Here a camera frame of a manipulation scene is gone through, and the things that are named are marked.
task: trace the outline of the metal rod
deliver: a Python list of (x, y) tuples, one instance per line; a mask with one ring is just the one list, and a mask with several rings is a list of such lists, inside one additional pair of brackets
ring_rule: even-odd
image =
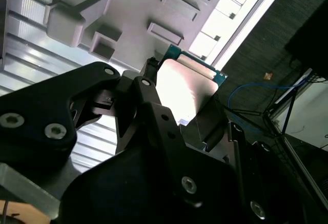
[(240, 110), (240, 109), (232, 109), (235, 112), (238, 112), (239, 114), (245, 114), (245, 115), (255, 115), (255, 116), (261, 116), (262, 113), (258, 111), (252, 111), (252, 110)]
[(9, 201), (6, 200), (5, 204), (4, 204), (4, 209), (2, 210), (2, 219), (1, 219), (2, 224), (6, 224), (8, 203), (9, 203)]
[(266, 133), (266, 134), (269, 134), (271, 136), (273, 136), (270, 132), (268, 132), (266, 129), (264, 129), (263, 127), (257, 125), (255, 122), (253, 122), (252, 120), (249, 120), (247, 117), (239, 114), (238, 112), (235, 112), (234, 110), (228, 108), (227, 106), (224, 106), (223, 107), (228, 110), (229, 112), (239, 116), (241, 119), (243, 119), (244, 121), (248, 122), (249, 124), (253, 125), (254, 127), (258, 128), (259, 130), (261, 130), (263, 133)]
[(287, 111), (287, 116), (286, 116), (285, 122), (283, 123), (281, 134), (285, 134), (285, 132), (286, 132), (288, 121), (289, 121), (289, 119), (291, 117), (291, 114), (292, 114), (292, 109), (293, 109), (293, 105), (294, 105), (294, 102), (295, 102), (295, 99), (296, 99), (297, 91), (298, 91), (298, 88), (296, 87), (293, 90), (294, 93), (293, 93), (293, 96), (292, 96), (291, 104), (289, 105), (289, 108), (288, 108), (288, 111)]

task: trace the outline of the gray surface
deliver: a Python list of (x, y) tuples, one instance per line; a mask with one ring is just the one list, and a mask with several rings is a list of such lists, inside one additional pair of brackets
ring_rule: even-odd
[(7, 0), (0, 0), (0, 70), (3, 69), (4, 61), (3, 55), (5, 49), (5, 23), (6, 23), (6, 12), (7, 12)]
[(0, 164), (0, 185), (50, 219), (58, 217), (60, 201), (6, 164)]
[(161, 2), (172, 10), (175, 10), (177, 14), (181, 14), (183, 17), (193, 21), (200, 11), (194, 6), (188, 4), (183, 0), (161, 0)]
[[(83, 0), (62, 1), (74, 6)], [(163, 5), (161, 0), (112, 0), (107, 15), (85, 31), (82, 43), (91, 45), (95, 29), (99, 24), (104, 23), (116, 28), (122, 32), (122, 36), (115, 47), (113, 58), (141, 70), (146, 59), (153, 56), (155, 50), (164, 54), (168, 47), (167, 43), (154, 39), (147, 33), (150, 22), (183, 35), (184, 41), (179, 46), (188, 50), (219, 0), (211, 0), (208, 5), (197, 4), (194, 0), (184, 1), (201, 11), (194, 21)]]

